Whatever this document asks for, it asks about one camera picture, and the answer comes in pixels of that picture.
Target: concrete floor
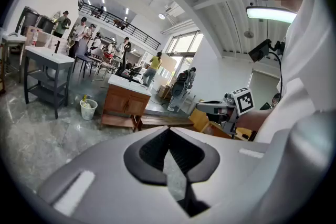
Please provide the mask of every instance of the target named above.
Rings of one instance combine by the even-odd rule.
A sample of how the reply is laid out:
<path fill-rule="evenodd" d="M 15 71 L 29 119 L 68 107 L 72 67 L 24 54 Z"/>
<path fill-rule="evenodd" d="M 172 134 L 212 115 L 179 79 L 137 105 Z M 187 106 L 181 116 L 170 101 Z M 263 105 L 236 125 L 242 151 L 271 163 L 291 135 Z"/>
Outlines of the concrete floor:
<path fill-rule="evenodd" d="M 103 126 L 99 130 L 98 113 L 91 121 L 81 117 L 79 100 L 84 94 L 93 96 L 103 106 L 107 88 L 101 87 L 108 87 L 108 78 L 104 82 L 91 82 L 93 72 L 91 77 L 87 73 L 82 79 L 79 69 L 80 65 L 72 76 L 69 106 L 59 108 L 57 120 L 52 105 L 30 93 L 29 104 L 26 104 L 23 84 L 17 82 L 17 76 L 6 77 L 6 93 L 0 95 L 1 154 L 13 177 L 32 190 L 36 190 L 55 170 L 87 148 L 132 133 L 131 128 L 113 126 Z M 156 97 L 153 99 L 154 102 L 159 101 Z M 155 107 L 164 109 L 159 104 Z M 183 199 L 186 179 L 169 152 L 165 158 L 164 172 L 173 197 Z"/>

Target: wooden cabinet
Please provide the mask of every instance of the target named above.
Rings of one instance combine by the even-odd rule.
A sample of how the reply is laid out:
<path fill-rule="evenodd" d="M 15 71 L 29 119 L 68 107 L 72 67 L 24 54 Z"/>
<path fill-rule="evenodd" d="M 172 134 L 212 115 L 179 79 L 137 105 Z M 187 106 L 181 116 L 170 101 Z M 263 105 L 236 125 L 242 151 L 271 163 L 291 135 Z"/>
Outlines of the wooden cabinet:
<path fill-rule="evenodd" d="M 101 124 L 133 127 L 135 131 L 150 99 L 149 95 L 110 85 L 101 116 Z M 108 111 L 125 113 L 130 118 L 114 116 Z"/>

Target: bottle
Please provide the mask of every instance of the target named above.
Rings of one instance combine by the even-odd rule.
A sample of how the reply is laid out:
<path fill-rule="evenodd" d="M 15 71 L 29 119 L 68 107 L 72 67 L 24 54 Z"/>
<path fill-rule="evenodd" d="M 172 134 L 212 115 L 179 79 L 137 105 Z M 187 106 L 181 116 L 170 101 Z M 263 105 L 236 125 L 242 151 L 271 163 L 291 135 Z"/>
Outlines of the bottle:
<path fill-rule="evenodd" d="M 32 43 L 32 46 L 35 46 L 36 45 L 36 41 L 37 41 L 37 38 L 38 38 L 38 29 L 34 32 L 33 34 L 33 38 L 31 40 L 31 43 Z"/>

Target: sink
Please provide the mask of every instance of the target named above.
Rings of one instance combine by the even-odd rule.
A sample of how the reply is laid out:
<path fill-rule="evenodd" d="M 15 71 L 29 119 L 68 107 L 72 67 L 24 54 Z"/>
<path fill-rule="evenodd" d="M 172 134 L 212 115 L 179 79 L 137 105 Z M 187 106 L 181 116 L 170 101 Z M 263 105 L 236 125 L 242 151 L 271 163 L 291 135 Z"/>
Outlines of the sink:
<path fill-rule="evenodd" d="M 34 46 L 28 46 L 26 47 L 26 50 L 29 50 L 37 55 L 40 55 L 41 57 L 44 57 L 50 61 L 53 61 L 55 63 L 67 63 L 67 62 L 73 62 L 74 58 L 71 58 L 69 56 L 63 55 L 63 54 L 56 54 L 53 50 L 48 49 L 46 47 L 34 47 Z"/>

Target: shelf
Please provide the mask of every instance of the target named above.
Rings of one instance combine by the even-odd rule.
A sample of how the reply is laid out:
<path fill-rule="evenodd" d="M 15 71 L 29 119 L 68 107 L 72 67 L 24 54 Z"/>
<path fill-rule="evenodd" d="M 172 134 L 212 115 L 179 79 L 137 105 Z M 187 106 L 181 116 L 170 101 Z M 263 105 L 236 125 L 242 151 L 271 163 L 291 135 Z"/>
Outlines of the shelf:
<path fill-rule="evenodd" d="M 31 88 L 29 90 L 30 93 L 33 95 L 36 95 L 37 97 L 49 102 L 49 103 L 54 103 L 54 92 L 42 87 L 40 85 L 36 85 L 35 87 Z M 65 96 L 62 94 L 57 94 L 57 104 L 58 106 L 61 105 L 61 103 L 65 100 Z"/>
<path fill-rule="evenodd" d="M 45 72 L 41 71 L 41 70 L 35 70 L 35 71 L 31 71 L 28 73 L 29 76 L 31 76 L 34 79 L 37 79 L 40 82 L 44 83 L 44 87 L 48 88 L 49 90 L 54 90 L 54 80 L 51 80 L 47 77 L 47 75 L 45 74 Z M 64 85 L 67 84 L 66 80 L 60 80 L 58 79 L 57 81 L 57 92 L 59 92 L 60 90 L 63 89 Z"/>
<path fill-rule="evenodd" d="M 101 124 L 120 126 L 120 127 L 132 127 L 132 128 L 135 127 L 133 120 L 131 118 L 124 118 L 109 114 L 102 115 Z"/>

